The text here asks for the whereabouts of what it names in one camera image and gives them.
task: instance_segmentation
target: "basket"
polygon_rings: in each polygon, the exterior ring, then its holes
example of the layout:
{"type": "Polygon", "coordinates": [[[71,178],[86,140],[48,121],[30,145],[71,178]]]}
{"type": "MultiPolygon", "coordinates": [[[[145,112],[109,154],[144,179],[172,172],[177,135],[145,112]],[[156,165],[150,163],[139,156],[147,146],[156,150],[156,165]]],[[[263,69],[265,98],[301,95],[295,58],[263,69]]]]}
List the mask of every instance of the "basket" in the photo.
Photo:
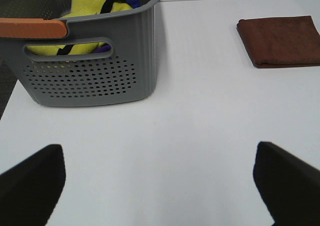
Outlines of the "basket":
{"type": "Polygon", "coordinates": [[[61,16],[70,10],[71,0],[1,2],[0,32],[6,35],[0,38],[0,54],[33,100],[44,106],[141,100],[156,85],[154,21],[158,0],[140,1],[141,7],[127,11],[70,18],[61,16]],[[27,49],[29,45],[93,42],[106,42],[111,50],[43,56],[27,49]]]}

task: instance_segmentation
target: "yellow towel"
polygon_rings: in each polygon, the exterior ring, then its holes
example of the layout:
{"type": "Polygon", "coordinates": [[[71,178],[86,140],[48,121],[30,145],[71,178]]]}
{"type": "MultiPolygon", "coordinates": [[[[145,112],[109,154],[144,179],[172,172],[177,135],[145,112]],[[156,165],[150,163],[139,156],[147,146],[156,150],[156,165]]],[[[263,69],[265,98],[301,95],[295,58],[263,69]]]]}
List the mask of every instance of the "yellow towel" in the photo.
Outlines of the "yellow towel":
{"type": "MultiPolygon", "coordinates": [[[[62,18],[100,14],[106,1],[107,0],[72,0],[71,12],[62,18]]],[[[132,7],[127,3],[114,2],[111,13],[131,9],[132,7]]],[[[103,44],[105,44],[105,42],[75,44],[68,55],[90,54],[103,44]]],[[[64,47],[65,45],[30,45],[27,46],[27,49],[36,55],[52,56],[57,55],[59,49],[63,49],[64,47]]]]}

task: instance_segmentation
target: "floor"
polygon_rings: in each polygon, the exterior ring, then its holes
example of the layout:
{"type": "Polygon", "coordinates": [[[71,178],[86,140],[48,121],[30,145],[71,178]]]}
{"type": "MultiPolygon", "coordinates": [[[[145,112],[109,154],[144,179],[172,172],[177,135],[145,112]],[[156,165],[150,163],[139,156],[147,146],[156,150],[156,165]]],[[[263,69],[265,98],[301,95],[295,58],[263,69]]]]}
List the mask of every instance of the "floor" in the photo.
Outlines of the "floor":
{"type": "Polygon", "coordinates": [[[3,60],[0,61],[0,119],[15,87],[17,78],[11,72],[3,60]]]}

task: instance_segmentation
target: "brown folded cloth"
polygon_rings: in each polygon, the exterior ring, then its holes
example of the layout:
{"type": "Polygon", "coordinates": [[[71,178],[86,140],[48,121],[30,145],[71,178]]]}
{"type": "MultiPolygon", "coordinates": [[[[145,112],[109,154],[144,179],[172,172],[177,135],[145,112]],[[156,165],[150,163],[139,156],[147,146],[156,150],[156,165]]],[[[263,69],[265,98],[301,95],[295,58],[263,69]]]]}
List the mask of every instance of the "brown folded cloth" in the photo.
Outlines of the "brown folded cloth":
{"type": "Polygon", "coordinates": [[[237,29],[257,68],[320,66],[320,35],[311,16],[241,19],[237,29]]]}

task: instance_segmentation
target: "basket handle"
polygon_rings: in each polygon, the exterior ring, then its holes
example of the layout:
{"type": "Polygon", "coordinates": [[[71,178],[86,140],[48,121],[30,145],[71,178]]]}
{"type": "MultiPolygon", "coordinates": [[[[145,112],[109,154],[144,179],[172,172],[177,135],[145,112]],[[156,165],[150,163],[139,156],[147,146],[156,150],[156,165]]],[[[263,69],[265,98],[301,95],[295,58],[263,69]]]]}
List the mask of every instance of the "basket handle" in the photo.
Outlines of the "basket handle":
{"type": "Polygon", "coordinates": [[[0,37],[19,39],[61,39],[67,35],[64,22],[43,18],[0,18],[0,37]]]}
{"type": "Polygon", "coordinates": [[[28,43],[23,47],[24,54],[33,61],[38,62],[48,62],[48,61],[79,61],[79,60],[95,60],[95,59],[104,59],[111,57],[115,52],[114,43],[110,38],[107,37],[92,37],[92,38],[80,38],[80,39],[71,39],[71,40],[57,40],[55,43],[48,43],[43,41],[35,41],[28,43]],[[27,46],[37,45],[78,45],[78,44],[88,44],[104,42],[111,46],[111,49],[108,52],[99,52],[99,53],[87,53],[87,54],[74,54],[74,55],[36,55],[30,52],[27,49],[27,46]]]}

